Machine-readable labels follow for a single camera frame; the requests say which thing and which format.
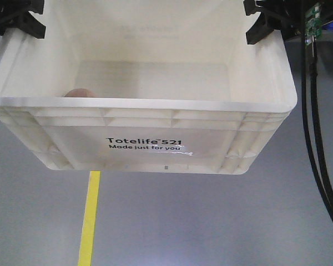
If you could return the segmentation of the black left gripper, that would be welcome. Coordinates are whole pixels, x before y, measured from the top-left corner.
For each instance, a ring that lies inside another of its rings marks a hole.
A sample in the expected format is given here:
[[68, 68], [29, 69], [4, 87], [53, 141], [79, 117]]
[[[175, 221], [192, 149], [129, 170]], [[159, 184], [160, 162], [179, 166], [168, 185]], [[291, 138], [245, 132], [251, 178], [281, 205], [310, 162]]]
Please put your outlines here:
[[43, 14], [44, 0], [0, 1], [0, 35], [9, 28], [18, 28], [37, 39], [44, 39], [46, 26], [29, 12]]

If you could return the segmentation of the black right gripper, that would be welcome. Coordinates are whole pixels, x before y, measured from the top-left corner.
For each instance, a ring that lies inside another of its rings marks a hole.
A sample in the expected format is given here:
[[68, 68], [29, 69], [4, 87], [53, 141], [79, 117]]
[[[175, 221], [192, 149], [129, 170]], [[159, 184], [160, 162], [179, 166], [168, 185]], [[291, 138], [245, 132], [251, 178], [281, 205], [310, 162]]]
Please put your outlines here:
[[256, 22], [246, 32], [248, 45], [255, 45], [274, 31], [283, 40], [292, 40], [305, 32], [305, 12], [321, 1], [261, 1], [243, 0], [246, 16], [260, 13]]

